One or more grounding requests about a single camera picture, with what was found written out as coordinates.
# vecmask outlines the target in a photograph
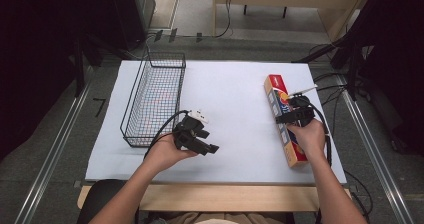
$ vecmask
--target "wire basket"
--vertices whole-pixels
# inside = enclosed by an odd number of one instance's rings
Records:
[[[144,55],[120,127],[131,147],[150,146],[162,125],[179,110],[185,67],[183,53]],[[175,118],[163,132],[171,132],[177,122]]]

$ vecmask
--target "cardboard box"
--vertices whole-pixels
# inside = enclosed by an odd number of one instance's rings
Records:
[[[274,117],[290,112],[287,89],[281,75],[268,75],[265,80],[265,92]],[[284,145],[287,162],[290,167],[307,163],[308,160],[302,148],[297,144],[296,136],[286,128],[285,124],[276,124]]]

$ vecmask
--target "person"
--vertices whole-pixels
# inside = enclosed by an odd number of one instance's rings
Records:
[[[296,135],[299,145],[312,166],[323,223],[366,223],[327,162],[324,155],[325,136],[322,123],[314,119],[306,127],[288,125],[287,128]],[[152,179],[177,162],[196,155],[189,150],[178,150],[172,135],[160,137],[131,178],[90,223],[131,223]],[[276,223],[269,218],[261,220]]]

